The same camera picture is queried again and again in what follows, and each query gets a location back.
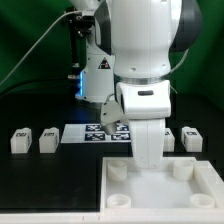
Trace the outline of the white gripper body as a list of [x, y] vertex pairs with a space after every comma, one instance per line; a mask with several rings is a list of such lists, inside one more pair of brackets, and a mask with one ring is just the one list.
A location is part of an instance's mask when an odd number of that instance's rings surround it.
[[141, 169], [160, 167], [165, 138], [165, 119], [171, 115], [168, 80], [134, 85], [119, 82], [117, 100], [127, 119], [132, 153]]

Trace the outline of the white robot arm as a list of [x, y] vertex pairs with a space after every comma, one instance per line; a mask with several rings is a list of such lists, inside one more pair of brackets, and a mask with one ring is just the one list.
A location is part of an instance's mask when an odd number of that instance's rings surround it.
[[91, 15], [96, 44], [114, 57], [115, 99], [101, 107], [101, 126], [129, 126], [135, 163], [157, 168], [162, 159], [165, 119], [171, 114], [171, 52], [187, 52], [199, 36], [197, 0], [70, 0]]

